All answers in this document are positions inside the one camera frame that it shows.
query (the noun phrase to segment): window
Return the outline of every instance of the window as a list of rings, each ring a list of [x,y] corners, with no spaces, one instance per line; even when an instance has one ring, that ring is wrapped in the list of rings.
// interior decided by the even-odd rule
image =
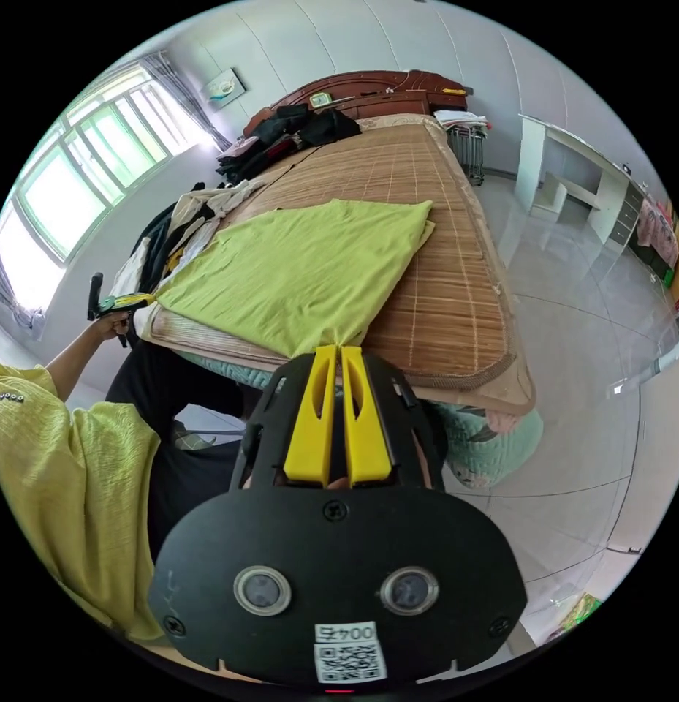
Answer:
[[[39,247],[10,203],[0,218],[0,255],[15,299],[27,309],[46,309],[64,269]]]
[[[1,218],[1,258],[18,302],[30,307],[39,297],[46,309],[51,297],[45,302],[36,288],[53,295],[104,217],[160,164],[209,142],[144,69],[89,87],[40,140]]]

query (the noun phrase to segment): white desk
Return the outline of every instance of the white desk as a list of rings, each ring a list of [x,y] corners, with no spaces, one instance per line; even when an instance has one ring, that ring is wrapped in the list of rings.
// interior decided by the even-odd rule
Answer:
[[[568,195],[592,207],[589,225],[605,244],[611,240],[626,246],[639,219],[645,193],[619,166],[612,163],[597,149],[580,137],[554,124],[520,115],[522,118],[522,146],[517,168],[515,196],[530,215],[549,222],[557,222]],[[602,169],[597,192],[546,172],[542,179],[542,162],[547,139],[573,149]]]

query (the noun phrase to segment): wooden headboard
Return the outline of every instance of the wooden headboard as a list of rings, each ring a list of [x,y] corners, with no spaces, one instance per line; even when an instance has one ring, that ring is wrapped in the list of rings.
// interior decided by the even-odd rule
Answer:
[[[345,101],[332,106],[358,119],[399,112],[430,114],[438,109],[467,110],[466,96],[472,95],[473,91],[428,71],[338,73],[308,83],[270,107],[259,110],[244,128],[244,136],[248,137],[260,122],[271,117],[282,105],[309,105],[310,97],[315,93],[329,93],[333,100]],[[407,109],[408,103],[416,109]]]

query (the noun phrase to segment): bamboo mat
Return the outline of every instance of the bamboo mat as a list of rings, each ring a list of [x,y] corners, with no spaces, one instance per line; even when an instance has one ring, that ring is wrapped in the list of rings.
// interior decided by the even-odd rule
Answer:
[[[474,211],[472,188],[424,124],[372,129],[295,154],[272,172],[269,184],[232,213],[225,228],[273,209],[335,198],[403,204],[432,200],[434,233],[362,346],[424,388],[470,393],[506,373],[517,357],[517,341],[509,297],[501,291],[503,272],[493,258],[497,254],[482,212]],[[178,349],[242,366],[273,368],[286,360],[163,309],[153,316],[150,340],[174,342]]]

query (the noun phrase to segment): metal rack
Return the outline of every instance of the metal rack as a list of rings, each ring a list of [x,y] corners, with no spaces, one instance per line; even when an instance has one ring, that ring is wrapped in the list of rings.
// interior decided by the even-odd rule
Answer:
[[[485,179],[483,173],[483,141],[485,134],[478,127],[451,127],[447,132],[449,147],[456,154],[463,172],[468,176],[471,185],[482,185]]]

